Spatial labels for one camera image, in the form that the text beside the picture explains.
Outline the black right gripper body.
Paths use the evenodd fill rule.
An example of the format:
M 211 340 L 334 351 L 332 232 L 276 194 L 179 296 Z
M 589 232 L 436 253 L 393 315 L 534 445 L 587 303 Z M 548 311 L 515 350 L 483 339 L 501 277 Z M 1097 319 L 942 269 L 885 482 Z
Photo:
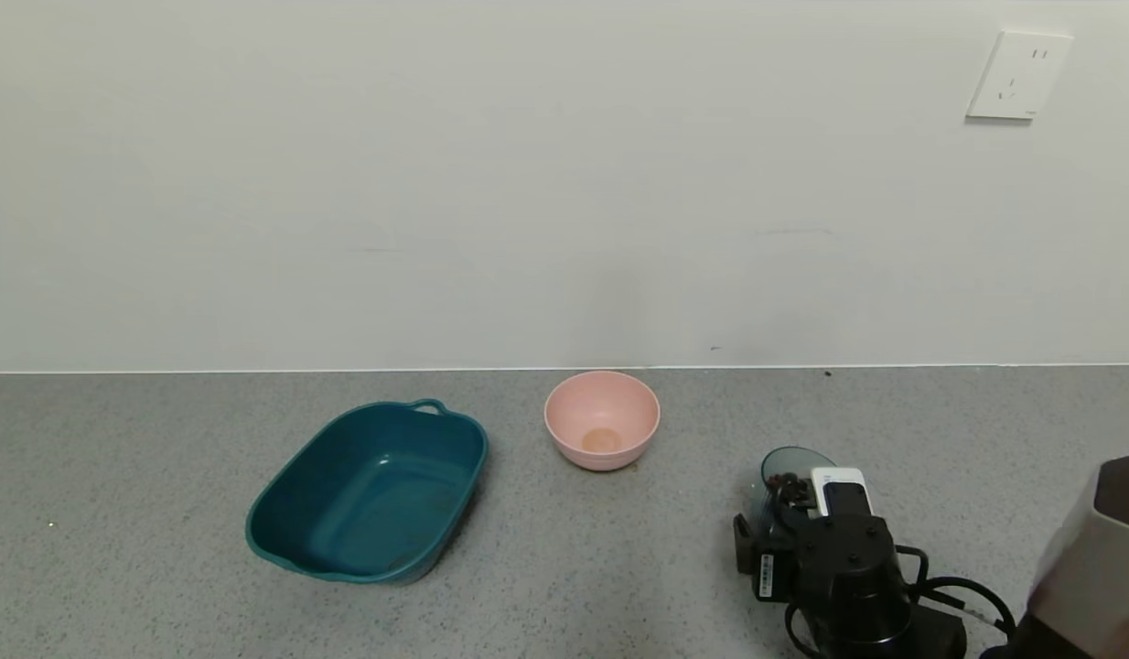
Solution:
M 758 552 L 758 571 L 752 578 L 754 597 L 761 603 L 790 603 L 798 575 L 795 550 Z

